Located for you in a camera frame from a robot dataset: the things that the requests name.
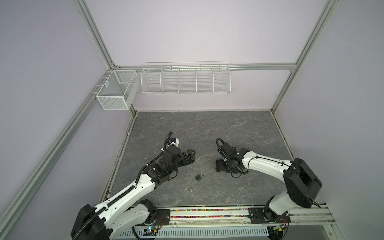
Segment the small black padlock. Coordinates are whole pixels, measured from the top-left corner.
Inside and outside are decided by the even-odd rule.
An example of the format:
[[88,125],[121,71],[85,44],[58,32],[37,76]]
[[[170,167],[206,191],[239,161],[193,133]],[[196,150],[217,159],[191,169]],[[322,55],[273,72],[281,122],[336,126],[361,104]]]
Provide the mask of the small black padlock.
[[203,173],[200,173],[200,174],[197,174],[196,176],[195,176],[195,179],[196,179],[196,181],[201,181],[202,180],[202,178],[204,177],[204,174]]

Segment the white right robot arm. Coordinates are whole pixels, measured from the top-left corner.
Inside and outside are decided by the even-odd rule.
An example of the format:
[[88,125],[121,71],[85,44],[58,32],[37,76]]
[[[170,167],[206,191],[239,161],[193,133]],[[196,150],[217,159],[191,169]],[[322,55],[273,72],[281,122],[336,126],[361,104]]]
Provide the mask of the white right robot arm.
[[299,158],[292,161],[279,160],[257,154],[251,150],[230,146],[217,138],[218,153],[223,157],[216,160],[216,172],[231,174],[233,178],[257,171],[282,181],[286,188],[272,196],[263,208],[249,210],[250,219],[257,223],[289,222],[288,211],[302,207],[319,207],[316,197],[323,184],[308,164]]

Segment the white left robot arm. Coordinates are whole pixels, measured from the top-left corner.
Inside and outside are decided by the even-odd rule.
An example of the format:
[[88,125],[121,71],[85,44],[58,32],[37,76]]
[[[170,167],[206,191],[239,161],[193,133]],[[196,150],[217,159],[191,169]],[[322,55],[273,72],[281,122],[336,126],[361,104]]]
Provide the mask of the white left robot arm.
[[128,228],[156,220],[157,207],[143,197],[173,179],[180,167],[195,162],[196,151],[181,151],[170,131],[162,151],[144,164],[135,180],[116,195],[79,210],[70,237],[73,240],[112,240]]

